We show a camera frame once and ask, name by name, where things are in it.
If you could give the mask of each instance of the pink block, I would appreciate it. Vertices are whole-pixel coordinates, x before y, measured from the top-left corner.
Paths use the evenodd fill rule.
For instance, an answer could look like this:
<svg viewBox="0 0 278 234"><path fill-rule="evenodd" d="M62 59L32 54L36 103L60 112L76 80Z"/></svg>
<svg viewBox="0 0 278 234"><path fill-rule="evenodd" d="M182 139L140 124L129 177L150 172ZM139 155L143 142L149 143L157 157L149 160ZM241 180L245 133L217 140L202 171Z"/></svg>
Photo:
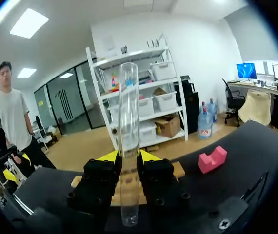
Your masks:
<svg viewBox="0 0 278 234"><path fill-rule="evenodd" d="M227 151L225 151L221 146L218 146L210 155L200 154L198 166L205 174L223 164L226 157Z"/></svg>

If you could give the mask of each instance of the black table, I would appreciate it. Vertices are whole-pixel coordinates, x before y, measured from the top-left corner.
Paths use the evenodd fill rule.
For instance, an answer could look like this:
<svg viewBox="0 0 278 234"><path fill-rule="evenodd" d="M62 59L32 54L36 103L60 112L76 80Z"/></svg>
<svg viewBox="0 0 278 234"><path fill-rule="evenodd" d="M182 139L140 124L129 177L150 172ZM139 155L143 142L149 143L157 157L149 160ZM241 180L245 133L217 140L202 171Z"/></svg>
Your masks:
<svg viewBox="0 0 278 234"><path fill-rule="evenodd" d="M226 162L219 168L202 174L198 168L199 155L211 154L219 145L228 152ZM174 161L179 161L186 172L186 176L181 178L180 182L191 194L190 205L193 213L202 214L214 209L231 196L241 197L264 172L269 171L263 196L266 194L278 172L278 134L266 126L249 121L212 145ZM72 191L70 184L76 175L81 174L39 168L15 194L32 210L36 207L45 208L51 202L66 206L67 194ZM256 201L257 197L254 197L249 211L238 220L241 226L253 212L252 207ZM145 207L139 206L143 214L146 213ZM118 208L112 210L112 215L119 212Z"/></svg>

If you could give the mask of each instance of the black office chair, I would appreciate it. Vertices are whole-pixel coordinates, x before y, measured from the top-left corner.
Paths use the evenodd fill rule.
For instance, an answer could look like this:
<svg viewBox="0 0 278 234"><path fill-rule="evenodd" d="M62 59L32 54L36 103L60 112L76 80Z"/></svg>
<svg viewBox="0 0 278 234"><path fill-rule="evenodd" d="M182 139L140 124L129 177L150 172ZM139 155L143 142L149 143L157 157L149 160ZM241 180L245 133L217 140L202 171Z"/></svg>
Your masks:
<svg viewBox="0 0 278 234"><path fill-rule="evenodd" d="M227 117L225 118L225 124L227 124L227 120L230 118L236 118L237 119L237 123L238 123L238 110L244 105L245 103L245 96L240 96L240 91L239 90L235 90L235 91L231 91L228 83L222 79L223 82L226 84L226 90L228 93L228 97L227 97L227 104L228 104L228 108L234 110L233 112L226 112ZM232 96L232 93L238 93L238 96Z"/></svg>

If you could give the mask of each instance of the black pants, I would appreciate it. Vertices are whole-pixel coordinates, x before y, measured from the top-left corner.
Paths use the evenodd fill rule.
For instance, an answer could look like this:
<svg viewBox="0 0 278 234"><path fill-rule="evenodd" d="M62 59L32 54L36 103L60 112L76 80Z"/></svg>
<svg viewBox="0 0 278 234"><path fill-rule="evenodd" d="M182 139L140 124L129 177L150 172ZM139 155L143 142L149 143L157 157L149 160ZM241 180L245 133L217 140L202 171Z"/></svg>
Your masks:
<svg viewBox="0 0 278 234"><path fill-rule="evenodd" d="M52 162L47 158L45 153L41 150L35 138L32 137L31 144L26 147L22 152L26 153L32 164L43 167L56 168Z"/></svg>

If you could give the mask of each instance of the man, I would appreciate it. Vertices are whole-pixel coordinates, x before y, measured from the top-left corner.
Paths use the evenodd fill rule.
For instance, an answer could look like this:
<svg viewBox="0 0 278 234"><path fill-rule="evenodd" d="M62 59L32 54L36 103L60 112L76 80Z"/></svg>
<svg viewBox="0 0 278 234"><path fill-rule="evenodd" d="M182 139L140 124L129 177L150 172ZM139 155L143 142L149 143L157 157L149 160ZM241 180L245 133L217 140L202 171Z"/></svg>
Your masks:
<svg viewBox="0 0 278 234"><path fill-rule="evenodd" d="M34 165L55 168L32 137L28 112L21 91L11 88L11 63L3 62L0 65L0 126L6 134L7 146L16 145ZM21 163L20 158L13 158L17 164Z"/></svg>

